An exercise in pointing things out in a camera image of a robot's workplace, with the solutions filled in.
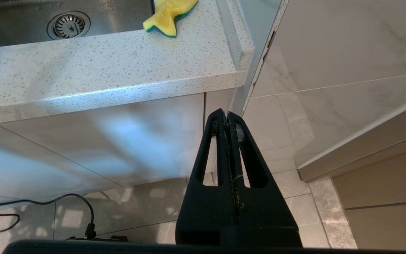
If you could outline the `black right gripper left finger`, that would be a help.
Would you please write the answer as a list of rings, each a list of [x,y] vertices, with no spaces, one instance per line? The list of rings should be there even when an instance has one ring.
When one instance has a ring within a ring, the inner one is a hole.
[[[176,222],[177,244],[219,245],[221,232],[236,223],[226,122],[220,108],[208,116]],[[206,186],[203,182],[213,137],[219,183]]]

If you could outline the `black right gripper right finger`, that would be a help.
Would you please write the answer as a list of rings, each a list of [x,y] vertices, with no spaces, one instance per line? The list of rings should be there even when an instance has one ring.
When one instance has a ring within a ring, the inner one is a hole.
[[[302,247],[299,228],[245,121],[228,114],[236,238],[244,246]]]

